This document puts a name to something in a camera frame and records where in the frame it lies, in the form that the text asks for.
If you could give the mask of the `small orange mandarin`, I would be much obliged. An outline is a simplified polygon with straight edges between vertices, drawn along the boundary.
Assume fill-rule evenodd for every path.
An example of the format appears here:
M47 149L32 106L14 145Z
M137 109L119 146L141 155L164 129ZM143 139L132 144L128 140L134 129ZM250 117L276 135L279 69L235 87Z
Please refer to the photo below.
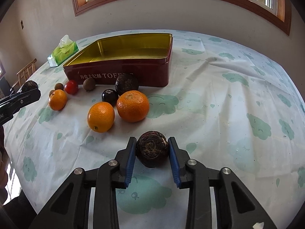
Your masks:
M62 110L68 101L68 97L63 90L55 90L49 96L49 106L54 111Z

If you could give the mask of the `red cherry tomato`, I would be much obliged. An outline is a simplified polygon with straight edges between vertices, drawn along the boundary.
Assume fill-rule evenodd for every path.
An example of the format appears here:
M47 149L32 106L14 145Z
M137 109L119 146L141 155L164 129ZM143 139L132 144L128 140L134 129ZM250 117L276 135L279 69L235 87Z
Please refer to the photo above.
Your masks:
M68 93L69 95L75 95L78 92L79 89L79 85L76 81L74 80L69 80L66 84L65 84L65 91L66 93Z

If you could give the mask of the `medium orange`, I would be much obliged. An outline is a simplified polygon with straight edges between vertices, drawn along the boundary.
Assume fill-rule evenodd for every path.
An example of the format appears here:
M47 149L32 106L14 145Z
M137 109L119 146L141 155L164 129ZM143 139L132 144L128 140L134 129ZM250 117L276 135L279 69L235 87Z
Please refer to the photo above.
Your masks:
M114 124L115 112L108 102L98 102L88 111L87 123L90 129L98 133L107 132Z

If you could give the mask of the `dark purple plum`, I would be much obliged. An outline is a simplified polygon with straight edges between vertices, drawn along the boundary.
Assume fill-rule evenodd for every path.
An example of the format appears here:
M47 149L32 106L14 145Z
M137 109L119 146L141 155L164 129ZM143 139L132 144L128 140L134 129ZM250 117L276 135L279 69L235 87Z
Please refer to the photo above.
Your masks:
M111 106L115 106L118 100L118 93L116 90L113 89L106 89L103 91L102 93L102 102L107 102L109 103Z

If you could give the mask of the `dark brown water chestnut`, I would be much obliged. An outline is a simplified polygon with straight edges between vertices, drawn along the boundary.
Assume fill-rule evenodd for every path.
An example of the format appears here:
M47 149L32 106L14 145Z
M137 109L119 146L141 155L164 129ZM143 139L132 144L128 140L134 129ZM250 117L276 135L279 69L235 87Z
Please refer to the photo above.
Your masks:
M158 131L143 133L136 142L136 157L147 168L155 168L168 158L170 147L165 136Z

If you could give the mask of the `dark wrinkled passion fruit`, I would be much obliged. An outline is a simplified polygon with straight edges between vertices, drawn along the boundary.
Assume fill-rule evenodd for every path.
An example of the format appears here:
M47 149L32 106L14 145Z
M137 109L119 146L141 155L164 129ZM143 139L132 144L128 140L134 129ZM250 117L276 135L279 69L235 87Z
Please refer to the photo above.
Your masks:
M131 73L120 74L115 82L115 90L119 96L128 91L139 90L136 76Z

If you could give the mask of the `large orange tangerine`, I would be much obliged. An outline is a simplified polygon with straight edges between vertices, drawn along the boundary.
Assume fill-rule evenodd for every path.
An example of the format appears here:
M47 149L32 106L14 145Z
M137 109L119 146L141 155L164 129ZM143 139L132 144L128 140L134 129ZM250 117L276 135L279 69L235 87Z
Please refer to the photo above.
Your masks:
M119 116L128 123L136 123L143 120L149 112L149 100L147 96L138 90L123 93L117 100Z

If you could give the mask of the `dark brown chestnut fruit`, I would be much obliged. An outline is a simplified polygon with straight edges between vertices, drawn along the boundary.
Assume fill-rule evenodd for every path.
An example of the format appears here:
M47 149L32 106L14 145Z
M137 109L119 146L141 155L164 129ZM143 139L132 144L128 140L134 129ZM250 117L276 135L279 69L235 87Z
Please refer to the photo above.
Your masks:
M38 89L38 84L33 80L26 81L21 87L21 93L28 92L30 90Z

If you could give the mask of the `wooden chair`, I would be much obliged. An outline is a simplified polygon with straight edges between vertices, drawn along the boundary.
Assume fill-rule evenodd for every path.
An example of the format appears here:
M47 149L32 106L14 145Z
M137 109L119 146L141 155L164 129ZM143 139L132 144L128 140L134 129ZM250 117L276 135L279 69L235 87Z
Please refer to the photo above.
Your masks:
M37 59L34 58L30 63L28 63L25 67L23 67L18 73L17 73L17 80L13 84L11 90L14 90L17 87L21 87L36 71L36 64Z

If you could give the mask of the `green tissue pack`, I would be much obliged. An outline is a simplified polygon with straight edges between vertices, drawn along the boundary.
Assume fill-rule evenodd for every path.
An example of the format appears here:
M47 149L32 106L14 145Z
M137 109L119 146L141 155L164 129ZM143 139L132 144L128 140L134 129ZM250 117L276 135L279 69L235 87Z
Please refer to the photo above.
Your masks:
M47 62L51 68L57 67L66 61L70 56L74 55L78 50L77 43L72 41L69 38L69 35L64 35L58 46L47 57Z

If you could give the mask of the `cloud pattern tablecloth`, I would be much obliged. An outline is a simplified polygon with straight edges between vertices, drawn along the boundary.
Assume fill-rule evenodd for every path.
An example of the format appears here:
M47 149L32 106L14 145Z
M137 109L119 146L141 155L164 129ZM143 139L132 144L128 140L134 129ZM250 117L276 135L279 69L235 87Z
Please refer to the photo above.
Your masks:
M139 123L115 117L97 133L87 113L104 86L80 88L63 110L48 105L49 92L67 77L44 64L31 79L39 101L4 125L5 148L21 187L36 211L76 168L90 170L113 159L131 136L155 130L208 168L228 167L286 228L304 202L304 101L276 62L237 43L173 31L169 83L142 87L148 116Z

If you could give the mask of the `red gold toffee tin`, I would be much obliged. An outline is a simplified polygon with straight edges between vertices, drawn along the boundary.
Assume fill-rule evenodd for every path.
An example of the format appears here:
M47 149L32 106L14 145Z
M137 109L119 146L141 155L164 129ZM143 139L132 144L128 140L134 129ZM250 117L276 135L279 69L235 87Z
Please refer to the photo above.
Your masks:
M98 85L113 85L119 75L130 73L140 86L164 87L169 82L172 45L169 33L101 38L76 53L63 69L69 80L80 85L88 78Z

